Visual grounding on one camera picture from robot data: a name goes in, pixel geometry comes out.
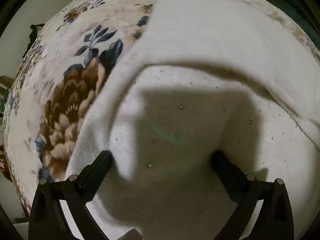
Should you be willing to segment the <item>black clothing pile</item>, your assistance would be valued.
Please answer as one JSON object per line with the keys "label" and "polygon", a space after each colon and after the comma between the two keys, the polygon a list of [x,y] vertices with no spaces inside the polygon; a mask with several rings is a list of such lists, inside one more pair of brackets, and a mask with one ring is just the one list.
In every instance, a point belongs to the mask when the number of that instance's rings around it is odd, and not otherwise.
{"label": "black clothing pile", "polygon": [[42,30],[42,28],[44,27],[44,23],[41,23],[41,24],[32,24],[31,26],[30,26],[30,28],[31,28],[31,33],[30,33],[30,35],[29,35],[29,43],[28,43],[28,45],[27,45],[27,49],[26,49],[26,51],[25,51],[25,53],[24,53],[24,55],[23,55],[23,57],[25,57],[26,56],[26,54],[27,54],[27,52],[31,49],[31,46],[34,44],[34,42],[36,41],[36,39],[37,39],[37,36],[38,36],[38,34],[40,33],[40,31]]}

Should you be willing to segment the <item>floral bed blanket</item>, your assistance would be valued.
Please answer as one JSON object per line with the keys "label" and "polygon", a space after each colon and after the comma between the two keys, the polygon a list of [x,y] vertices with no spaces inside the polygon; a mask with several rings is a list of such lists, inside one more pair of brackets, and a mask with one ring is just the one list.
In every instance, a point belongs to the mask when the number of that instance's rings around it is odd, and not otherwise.
{"label": "floral bed blanket", "polygon": [[[142,36],[156,0],[72,0],[21,56],[3,114],[5,159],[26,213],[42,177],[64,178],[85,115],[111,67]],[[279,23],[319,59],[302,0],[235,0]]]}

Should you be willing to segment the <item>white knit garment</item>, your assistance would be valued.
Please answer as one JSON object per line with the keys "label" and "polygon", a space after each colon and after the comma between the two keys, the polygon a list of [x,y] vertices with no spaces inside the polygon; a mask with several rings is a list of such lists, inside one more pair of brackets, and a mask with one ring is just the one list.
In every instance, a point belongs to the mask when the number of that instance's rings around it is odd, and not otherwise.
{"label": "white knit garment", "polygon": [[89,110],[67,174],[114,163],[88,209],[110,239],[213,239],[236,205],[209,167],[285,182],[294,238],[319,211],[319,63],[232,0],[157,0]]}

